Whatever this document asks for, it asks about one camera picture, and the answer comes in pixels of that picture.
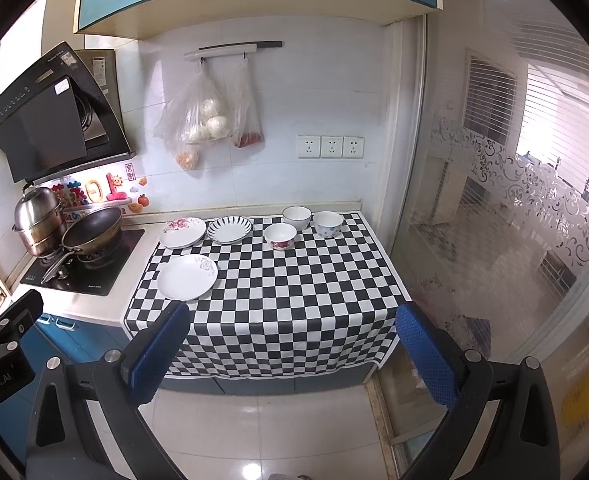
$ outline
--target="black range hood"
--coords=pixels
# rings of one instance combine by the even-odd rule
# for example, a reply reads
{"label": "black range hood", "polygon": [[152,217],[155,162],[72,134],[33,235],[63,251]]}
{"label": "black range hood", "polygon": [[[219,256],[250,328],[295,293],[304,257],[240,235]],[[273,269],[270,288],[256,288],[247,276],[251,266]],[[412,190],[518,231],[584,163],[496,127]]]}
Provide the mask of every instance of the black range hood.
{"label": "black range hood", "polygon": [[135,155],[97,81],[65,42],[0,95],[0,148],[14,182],[36,184]]}

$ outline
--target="blue gripper pad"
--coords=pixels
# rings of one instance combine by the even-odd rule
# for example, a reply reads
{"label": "blue gripper pad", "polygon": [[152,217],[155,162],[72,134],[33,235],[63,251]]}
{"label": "blue gripper pad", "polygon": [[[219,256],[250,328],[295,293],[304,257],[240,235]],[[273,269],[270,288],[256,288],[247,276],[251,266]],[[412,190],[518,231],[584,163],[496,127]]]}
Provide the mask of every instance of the blue gripper pad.
{"label": "blue gripper pad", "polygon": [[395,321],[397,335],[434,402],[452,408],[459,390],[453,368],[410,307],[401,305]]}
{"label": "blue gripper pad", "polygon": [[173,301],[124,350],[122,378],[137,406],[151,402],[190,330],[188,305]]}

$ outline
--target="checkered tablecloth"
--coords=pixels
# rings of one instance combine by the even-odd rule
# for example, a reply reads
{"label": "checkered tablecloth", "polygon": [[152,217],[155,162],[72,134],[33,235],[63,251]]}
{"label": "checkered tablecloth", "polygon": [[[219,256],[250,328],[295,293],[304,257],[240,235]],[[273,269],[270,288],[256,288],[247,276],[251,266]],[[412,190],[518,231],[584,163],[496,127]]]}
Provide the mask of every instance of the checkered tablecloth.
{"label": "checkered tablecloth", "polygon": [[126,326],[134,336],[170,303],[156,285],[164,264],[205,254],[219,275],[188,302],[193,323],[167,376],[280,377],[381,364],[396,342],[396,307],[409,296],[361,213],[344,217],[337,238],[308,227],[284,252],[262,237],[279,216],[252,218],[252,232],[236,245],[208,238],[183,250],[157,245]]}

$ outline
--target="silver bolt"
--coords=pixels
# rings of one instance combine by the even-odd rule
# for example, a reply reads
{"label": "silver bolt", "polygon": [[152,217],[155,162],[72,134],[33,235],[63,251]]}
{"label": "silver bolt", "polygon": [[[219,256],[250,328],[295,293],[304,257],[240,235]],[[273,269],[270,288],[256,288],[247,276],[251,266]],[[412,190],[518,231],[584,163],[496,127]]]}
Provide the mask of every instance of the silver bolt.
{"label": "silver bolt", "polygon": [[463,355],[471,363],[478,363],[479,361],[481,361],[481,354],[476,350],[466,350],[465,354]]}
{"label": "silver bolt", "polygon": [[537,368],[539,368],[539,361],[532,356],[526,357],[526,366],[533,370],[537,370]]}
{"label": "silver bolt", "polygon": [[59,359],[58,357],[50,357],[48,359],[48,362],[46,363],[46,366],[47,366],[48,370],[54,370],[60,364],[61,364],[61,359]]}
{"label": "silver bolt", "polygon": [[106,354],[103,356],[103,358],[108,363],[114,363],[116,361],[119,361],[120,357],[121,357],[121,352],[119,350],[108,350],[106,352]]}

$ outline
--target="plate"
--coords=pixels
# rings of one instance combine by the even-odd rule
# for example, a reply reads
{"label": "plate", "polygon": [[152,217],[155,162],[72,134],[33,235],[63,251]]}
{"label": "plate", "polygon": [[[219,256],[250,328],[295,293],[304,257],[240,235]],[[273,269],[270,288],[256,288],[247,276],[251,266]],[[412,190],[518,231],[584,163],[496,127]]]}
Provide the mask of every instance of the plate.
{"label": "plate", "polygon": [[241,216],[226,216],[210,222],[208,237],[218,244],[230,245],[243,240],[252,231],[252,222]]}
{"label": "plate", "polygon": [[161,268],[157,288],[169,300],[190,301],[212,288],[217,273],[216,263],[207,256],[185,254]]}
{"label": "plate", "polygon": [[168,222],[159,235],[159,241],[169,249],[190,247],[206,232],[206,223],[201,218],[180,218]]}

